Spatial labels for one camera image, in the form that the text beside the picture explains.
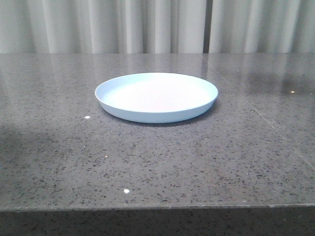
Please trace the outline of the light blue round plate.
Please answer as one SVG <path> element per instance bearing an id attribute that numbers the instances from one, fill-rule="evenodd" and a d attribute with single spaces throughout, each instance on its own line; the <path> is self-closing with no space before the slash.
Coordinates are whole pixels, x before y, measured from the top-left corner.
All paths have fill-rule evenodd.
<path id="1" fill-rule="evenodd" d="M 211 108 L 218 93 L 204 79 L 175 73 L 124 75 L 95 89 L 106 112 L 142 123 L 172 123 L 197 117 Z"/>

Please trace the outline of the white pleated curtain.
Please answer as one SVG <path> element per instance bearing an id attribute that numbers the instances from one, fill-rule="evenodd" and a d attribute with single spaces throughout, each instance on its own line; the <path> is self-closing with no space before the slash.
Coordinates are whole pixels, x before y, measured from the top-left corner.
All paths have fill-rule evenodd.
<path id="1" fill-rule="evenodd" d="M 2 53 L 312 53 L 312 0 L 3 0 Z"/>

